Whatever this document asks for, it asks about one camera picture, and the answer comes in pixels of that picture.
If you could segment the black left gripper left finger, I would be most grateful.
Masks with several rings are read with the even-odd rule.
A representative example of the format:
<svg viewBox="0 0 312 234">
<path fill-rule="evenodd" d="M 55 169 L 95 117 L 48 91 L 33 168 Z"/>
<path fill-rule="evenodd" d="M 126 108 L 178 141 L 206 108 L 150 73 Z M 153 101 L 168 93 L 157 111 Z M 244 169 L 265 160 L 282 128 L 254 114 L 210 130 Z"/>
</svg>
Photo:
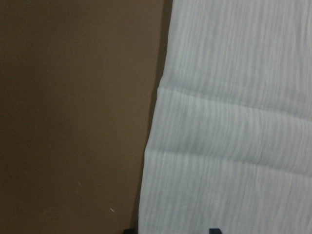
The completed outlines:
<svg viewBox="0 0 312 234">
<path fill-rule="evenodd" d="M 123 234 L 136 234 L 136 229 L 125 229 Z"/>
</svg>

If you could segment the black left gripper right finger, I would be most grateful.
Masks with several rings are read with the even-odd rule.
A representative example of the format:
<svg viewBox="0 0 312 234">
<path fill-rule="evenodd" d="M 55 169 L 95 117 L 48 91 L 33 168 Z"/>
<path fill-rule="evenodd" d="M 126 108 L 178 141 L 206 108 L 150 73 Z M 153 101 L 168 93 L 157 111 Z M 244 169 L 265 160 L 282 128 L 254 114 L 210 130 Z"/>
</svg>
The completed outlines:
<svg viewBox="0 0 312 234">
<path fill-rule="evenodd" d="M 221 230 L 219 228 L 210 228 L 209 234 L 221 234 Z"/>
</svg>

